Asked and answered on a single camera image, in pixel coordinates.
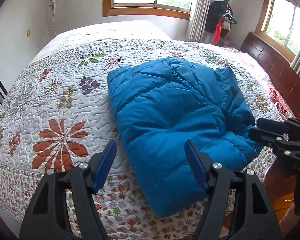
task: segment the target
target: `wall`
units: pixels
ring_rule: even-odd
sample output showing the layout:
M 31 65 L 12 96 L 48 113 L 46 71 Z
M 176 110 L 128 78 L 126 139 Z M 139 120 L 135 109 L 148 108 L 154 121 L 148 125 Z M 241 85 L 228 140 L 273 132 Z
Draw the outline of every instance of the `wall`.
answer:
M 231 46 L 239 49 L 249 32 L 254 32 L 261 14 L 264 0 L 231 0 L 233 17 L 238 25 L 233 25 L 226 40 L 231 41 Z
M 47 26 L 51 26 L 50 8 L 46 8 Z M 82 26 L 129 20 L 149 20 L 170 38 L 179 39 L 186 34 L 188 21 L 164 16 L 127 15 L 102 17 L 102 0 L 57 0 L 55 26 L 57 34 Z
M 7 90 L 45 45 L 44 6 L 44 0 L 5 0 L 0 7 L 0 79 Z

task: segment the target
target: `metal bolt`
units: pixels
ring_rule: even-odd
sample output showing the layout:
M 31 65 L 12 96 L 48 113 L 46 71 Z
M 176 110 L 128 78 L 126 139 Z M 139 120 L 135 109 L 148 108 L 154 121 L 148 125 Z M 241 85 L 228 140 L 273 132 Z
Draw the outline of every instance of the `metal bolt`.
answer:
M 85 169 L 85 168 L 88 167 L 88 165 L 89 165 L 89 164 L 87 164 L 87 163 L 80 163 L 80 164 L 79 164 L 79 168 L 80 168 L 80 169 Z
M 254 170 L 252 170 L 252 169 L 247 169 L 247 173 L 248 173 L 249 175 L 254 175 Z
M 212 165 L 215 169 L 221 169 L 222 168 L 222 164 L 221 163 L 213 163 Z
M 52 175 L 53 173 L 54 173 L 54 169 L 48 169 L 48 170 L 47 170 L 47 174 L 48 174 L 48 175 Z

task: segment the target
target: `brown wooden headboard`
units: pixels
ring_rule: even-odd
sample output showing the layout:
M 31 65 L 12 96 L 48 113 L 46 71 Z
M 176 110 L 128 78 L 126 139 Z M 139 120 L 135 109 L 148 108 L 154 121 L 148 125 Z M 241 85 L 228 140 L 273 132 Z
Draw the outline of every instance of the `brown wooden headboard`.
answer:
M 300 77 L 290 63 L 253 33 L 248 34 L 240 50 L 250 54 L 263 67 L 294 115 L 300 118 Z

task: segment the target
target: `white quilted bedspread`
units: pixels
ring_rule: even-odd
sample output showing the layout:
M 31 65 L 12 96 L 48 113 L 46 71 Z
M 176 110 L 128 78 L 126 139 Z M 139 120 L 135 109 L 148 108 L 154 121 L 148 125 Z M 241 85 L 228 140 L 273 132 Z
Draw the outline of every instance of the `white quilted bedspread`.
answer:
M 180 239 L 195 231 L 205 201 L 161 219 L 143 198 L 110 114 L 106 77 L 115 68 L 164 57 L 212 68 L 230 66 L 255 118 L 282 119 L 269 96 L 272 85 L 267 75 L 249 55 L 235 49 L 128 37 L 90 43 L 82 39 L 62 48 L 34 60 L 17 78 L 0 110 L 0 205 L 19 221 L 47 168 L 69 170 L 114 139 L 117 156 L 103 189 L 93 197 L 109 237 Z M 274 158 L 264 148 L 248 167 L 263 181 Z M 73 233 L 80 236 L 70 191 L 66 199 Z M 228 211 L 233 204 L 231 194 Z

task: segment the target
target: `blue puffer jacket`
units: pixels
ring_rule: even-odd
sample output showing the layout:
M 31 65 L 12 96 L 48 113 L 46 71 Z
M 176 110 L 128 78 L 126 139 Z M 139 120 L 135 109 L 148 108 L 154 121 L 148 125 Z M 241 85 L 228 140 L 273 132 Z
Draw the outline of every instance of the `blue puffer jacket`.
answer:
M 115 69 L 107 80 L 123 149 L 160 217 L 205 197 L 186 160 L 187 139 L 236 171 L 261 150 L 248 138 L 254 117 L 228 67 L 170 57 Z

